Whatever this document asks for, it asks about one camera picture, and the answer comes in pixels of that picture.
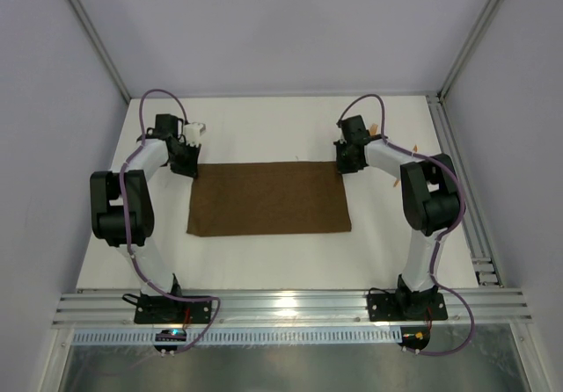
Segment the brown cloth napkin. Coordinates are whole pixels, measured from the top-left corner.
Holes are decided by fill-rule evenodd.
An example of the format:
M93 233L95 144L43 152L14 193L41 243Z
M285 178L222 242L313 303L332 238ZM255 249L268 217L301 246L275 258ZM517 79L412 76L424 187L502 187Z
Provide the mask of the brown cloth napkin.
M198 237L346 233L334 162L213 163L193 182L186 232Z

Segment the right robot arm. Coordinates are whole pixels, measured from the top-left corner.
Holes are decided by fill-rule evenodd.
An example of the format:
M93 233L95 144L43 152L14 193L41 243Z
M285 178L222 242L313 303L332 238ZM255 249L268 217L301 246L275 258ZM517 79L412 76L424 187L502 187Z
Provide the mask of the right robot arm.
M385 292L372 287L368 292L370 321L447 320L434 271L442 242L462 212L450 157L408 152L381 134L370 134L359 115L340 119L337 127L341 130L341 138L334 143L338 172L351 174L369 166L398 179L403 213L412 229L406 265L396 288Z

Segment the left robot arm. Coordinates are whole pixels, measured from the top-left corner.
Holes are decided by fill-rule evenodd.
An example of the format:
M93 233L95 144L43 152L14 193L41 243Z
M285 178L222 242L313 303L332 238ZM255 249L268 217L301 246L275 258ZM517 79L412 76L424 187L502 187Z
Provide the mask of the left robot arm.
M142 131L132 153L117 171L96 171L90 176L93 235L117 249L141 281L136 301L140 311L151 305L178 310L186 298L153 239L155 213L148 182L160 168L183 177L198 177L201 138L206 126L171 114L159 114L155 126Z

